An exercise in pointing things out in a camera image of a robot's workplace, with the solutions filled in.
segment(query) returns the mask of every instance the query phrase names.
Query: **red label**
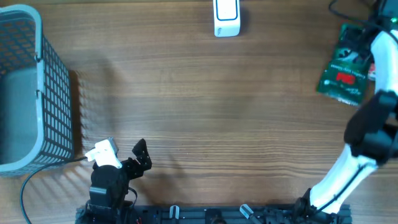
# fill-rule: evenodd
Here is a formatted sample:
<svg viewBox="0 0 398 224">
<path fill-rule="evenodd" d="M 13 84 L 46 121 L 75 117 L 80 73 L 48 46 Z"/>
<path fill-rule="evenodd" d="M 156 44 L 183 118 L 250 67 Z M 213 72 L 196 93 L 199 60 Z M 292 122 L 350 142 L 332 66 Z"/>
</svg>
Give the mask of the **red label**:
<svg viewBox="0 0 398 224">
<path fill-rule="evenodd" d="M 371 64 L 371 67 L 369 68 L 369 73 L 376 71 L 376 66 L 374 66 L 374 63 Z"/>
<path fill-rule="evenodd" d="M 336 81 L 342 81 L 345 84 L 353 85 L 355 82 L 355 76 L 347 74 L 347 73 L 339 72 L 339 73 L 337 73 Z"/>
</svg>

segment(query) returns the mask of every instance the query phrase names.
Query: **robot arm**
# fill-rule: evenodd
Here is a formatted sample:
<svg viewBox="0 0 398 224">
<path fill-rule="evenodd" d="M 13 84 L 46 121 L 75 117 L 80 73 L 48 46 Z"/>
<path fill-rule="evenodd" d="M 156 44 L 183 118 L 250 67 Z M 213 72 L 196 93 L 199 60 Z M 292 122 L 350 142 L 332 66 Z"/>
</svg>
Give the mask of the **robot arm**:
<svg viewBox="0 0 398 224">
<path fill-rule="evenodd" d="M 135 202 L 125 201 L 129 190 L 137 198 L 137 192 L 129 187 L 130 180 L 142 177 L 152 168 L 147 144 L 141 139 L 132 149 L 135 159 L 119 161 L 119 151 L 113 138 L 97 142 L 86 153 L 89 161 L 95 160 L 91 174 L 90 199 L 84 209 L 79 209 L 75 223 L 132 223 Z"/>
<path fill-rule="evenodd" d="M 392 33 L 398 37 L 398 31 Z M 310 205 L 322 208 L 325 213 L 338 213 L 344 200 L 363 179 L 389 158 L 397 156 L 396 128 L 385 122 L 391 113 L 396 113 L 398 45 L 381 32 L 374 39 L 371 52 L 376 65 L 376 95 L 348 123 L 347 144 L 341 156 L 310 192 Z"/>
</svg>

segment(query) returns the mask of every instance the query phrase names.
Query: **gray basket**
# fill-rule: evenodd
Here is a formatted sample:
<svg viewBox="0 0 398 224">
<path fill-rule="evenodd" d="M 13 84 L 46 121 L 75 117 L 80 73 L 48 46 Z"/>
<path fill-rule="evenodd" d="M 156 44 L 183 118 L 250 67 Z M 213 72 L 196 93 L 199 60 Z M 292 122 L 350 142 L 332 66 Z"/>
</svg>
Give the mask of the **gray basket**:
<svg viewBox="0 0 398 224">
<path fill-rule="evenodd" d="M 68 70 L 32 7 L 0 7 L 0 175 L 73 157 Z"/>
</svg>

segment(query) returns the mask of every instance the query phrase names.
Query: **white object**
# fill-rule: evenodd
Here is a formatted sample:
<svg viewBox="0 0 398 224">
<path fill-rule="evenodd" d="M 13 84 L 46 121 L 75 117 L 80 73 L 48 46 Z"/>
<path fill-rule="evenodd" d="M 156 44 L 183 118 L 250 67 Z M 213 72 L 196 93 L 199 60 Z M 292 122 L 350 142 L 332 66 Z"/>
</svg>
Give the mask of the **white object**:
<svg viewBox="0 0 398 224">
<path fill-rule="evenodd" d="M 253 210 L 251 210 L 251 208 L 249 207 L 249 205 L 247 204 L 243 204 L 241 205 L 241 207 L 239 208 L 239 211 L 247 218 L 250 218 L 250 215 L 253 214 Z"/>
<path fill-rule="evenodd" d="M 213 0 L 214 35 L 233 37 L 241 28 L 239 0 Z"/>
<path fill-rule="evenodd" d="M 179 219 L 180 218 L 180 207 L 178 207 L 177 205 L 172 205 L 170 207 L 169 218 Z"/>
<path fill-rule="evenodd" d="M 398 37 L 398 31 L 391 31 Z M 373 41 L 371 51 L 376 66 L 376 90 L 394 91 L 398 95 L 398 45 L 385 32 L 381 32 Z M 331 168 L 326 177 L 310 192 L 311 205 L 320 208 L 340 193 L 342 188 L 355 175 L 360 166 L 366 166 L 344 191 L 344 193 L 331 205 L 323 210 L 325 213 L 338 213 L 341 204 L 350 195 L 350 193 L 365 179 L 368 175 L 377 169 L 376 161 L 365 156 L 353 157 L 349 145 L 345 145 L 341 156 Z"/>
<path fill-rule="evenodd" d="M 366 166 L 344 191 L 331 205 L 324 210 L 325 213 L 338 213 L 340 206 L 350 193 L 361 183 L 368 175 L 377 169 L 376 161 L 365 156 L 353 157 L 351 155 L 351 148 L 345 145 L 343 152 L 335 162 L 335 165 L 329 170 L 323 180 L 315 185 L 310 193 L 311 205 L 320 208 L 333 199 L 347 182 L 355 175 L 360 166 L 371 163 L 373 166 Z"/>
<path fill-rule="evenodd" d="M 113 138 L 108 138 L 103 141 L 95 143 L 95 148 L 88 151 L 85 156 L 88 161 L 95 160 L 98 166 L 111 165 L 118 169 L 122 168 L 122 164 L 116 157 L 116 152 L 119 149 L 113 141 Z"/>
<path fill-rule="evenodd" d="M 398 31 L 391 31 L 398 37 Z M 371 51 L 376 66 L 376 88 L 392 90 L 398 95 L 398 46 L 385 32 L 381 32 L 373 41 Z"/>
</svg>

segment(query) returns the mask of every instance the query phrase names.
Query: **wood grain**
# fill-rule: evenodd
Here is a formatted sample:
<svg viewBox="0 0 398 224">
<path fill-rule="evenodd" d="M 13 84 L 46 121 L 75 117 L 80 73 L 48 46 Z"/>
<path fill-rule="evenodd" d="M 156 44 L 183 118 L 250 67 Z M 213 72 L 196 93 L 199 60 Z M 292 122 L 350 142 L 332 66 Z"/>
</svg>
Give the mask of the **wood grain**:
<svg viewBox="0 0 398 224">
<path fill-rule="evenodd" d="M 141 205 L 294 202 L 336 161 L 356 110 L 315 92 L 342 22 L 327 4 L 242 2 L 241 34 L 224 39 L 211 2 L 37 5 L 71 70 L 77 154 L 114 136 L 126 159 L 145 138 L 154 166 L 131 182 Z M 32 222 L 73 223 L 91 171 L 33 178 Z M 0 179 L 1 223 L 23 223 L 24 178 Z M 354 222 L 395 223 L 397 185 L 396 162 L 366 179 L 348 199 Z"/>
<path fill-rule="evenodd" d="M 81 3 L 122 3 L 122 2 L 198 2 L 210 0 L 2 0 L 0 6 L 13 4 L 81 4 Z"/>
</svg>

